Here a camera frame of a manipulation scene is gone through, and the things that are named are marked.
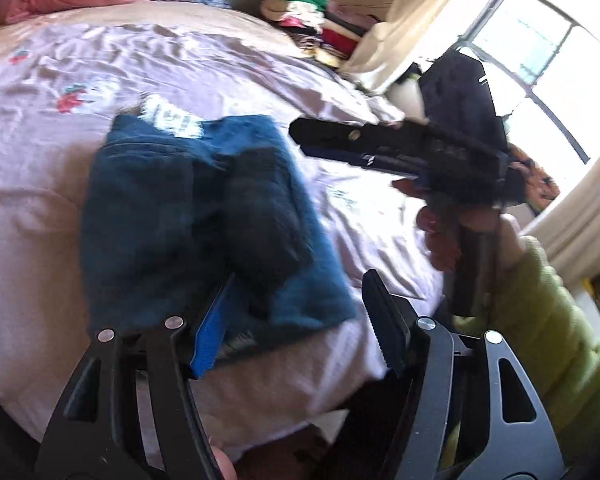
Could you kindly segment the right hand red nails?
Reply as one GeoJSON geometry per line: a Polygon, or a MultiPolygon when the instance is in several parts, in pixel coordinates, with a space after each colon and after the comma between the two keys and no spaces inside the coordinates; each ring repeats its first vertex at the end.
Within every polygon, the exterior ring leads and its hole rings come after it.
{"type": "Polygon", "coordinates": [[[417,214],[416,226],[425,233],[430,262],[438,271],[455,269],[465,252],[462,237],[487,242],[495,249],[496,276],[501,280],[509,275],[528,274],[531,269],[536,273],[543,266],[535,242],[520,235],[517,219],[495,208],[460,206],[448,221],[426,205],[417,214]]]}

